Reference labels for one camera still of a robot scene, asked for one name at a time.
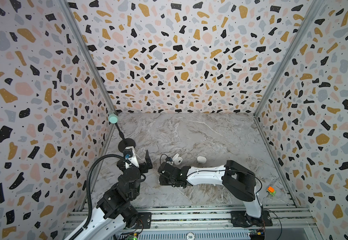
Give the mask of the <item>white earbud charging case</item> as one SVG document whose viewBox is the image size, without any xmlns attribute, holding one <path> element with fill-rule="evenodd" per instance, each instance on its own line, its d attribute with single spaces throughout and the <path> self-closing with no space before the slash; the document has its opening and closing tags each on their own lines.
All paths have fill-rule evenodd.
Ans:
<svg viewBox="0 0 348 240">
<path fill-rule="evenodd" d="M 179 156 L 179 154 L 175 154 L 173 156 L 173 163 L 174 165 L 178 166 L 183 162 L 183 158 Z"/>
</svg>

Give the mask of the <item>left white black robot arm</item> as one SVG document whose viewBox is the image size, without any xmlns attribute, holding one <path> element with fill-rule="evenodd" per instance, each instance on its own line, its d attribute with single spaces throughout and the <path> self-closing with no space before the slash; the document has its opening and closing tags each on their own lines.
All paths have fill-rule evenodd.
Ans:
<svg viewBox="0 0 348 240">
<path fill-rule="evenodd" d="M 107 158 L 118 159 L 123 173 L 93 206 L 91 177 L 96 166 Z M 140 194 L 146 173 L 153 168 L 149 153 L 146 153 L 145 160 L 140 164 L 135 150 L 127 147 L 122 156 L 104 155 L 92 164 L 86 184 L 88 216 L 66 237 L 68 240 L 137 240 L 143 230 L 150 229 L 152 214 L 139 213 L 131 204 Z"/>
</svg>

